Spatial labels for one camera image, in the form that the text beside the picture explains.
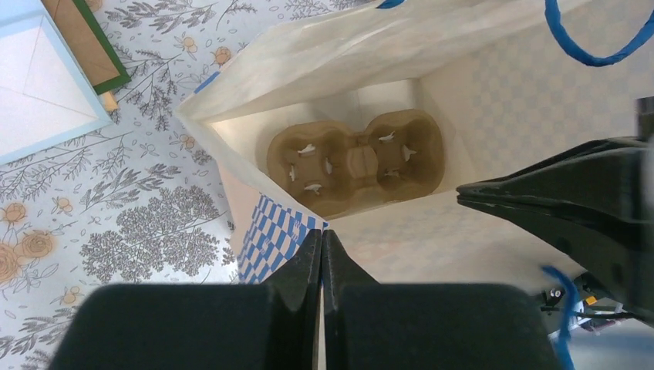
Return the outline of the brown pulp cup carrier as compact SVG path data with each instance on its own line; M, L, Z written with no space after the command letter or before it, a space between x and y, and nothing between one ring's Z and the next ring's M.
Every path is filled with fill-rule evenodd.
M325 219L425 197L440 185L440 128L418 109L384 113L361 132L323 120L290 126L267 153L268 175Z

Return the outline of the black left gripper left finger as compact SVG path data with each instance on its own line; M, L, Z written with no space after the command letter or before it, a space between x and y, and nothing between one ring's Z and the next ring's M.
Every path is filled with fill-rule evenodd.
M315 369L322 232L260 284L113 284L72 320L52 369Z

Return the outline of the blue checkered paper bag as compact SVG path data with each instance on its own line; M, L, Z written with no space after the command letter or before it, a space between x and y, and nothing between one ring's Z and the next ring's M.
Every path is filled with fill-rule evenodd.
M596 296L653 323L651 1L376 1L286 22L177 108L268 296L265 361L564 369ZM276 317L303 304L309 334Z

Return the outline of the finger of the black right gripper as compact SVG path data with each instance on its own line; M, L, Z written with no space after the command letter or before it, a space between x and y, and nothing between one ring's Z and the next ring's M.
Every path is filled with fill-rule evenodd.
M516 173L461 185L457 202L555 247L638 319L653 320L652 141L592 140Z

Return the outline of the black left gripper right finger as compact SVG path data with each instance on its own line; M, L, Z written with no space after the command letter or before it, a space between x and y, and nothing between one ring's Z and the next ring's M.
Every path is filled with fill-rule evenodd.
M559 369L534 300L506 284L382 284L322 235L329 369Z

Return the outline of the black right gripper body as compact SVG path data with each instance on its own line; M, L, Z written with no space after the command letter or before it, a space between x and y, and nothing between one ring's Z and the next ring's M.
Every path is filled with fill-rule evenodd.
M645 141L653 137L654 97L642 97L635 101L637 136Z

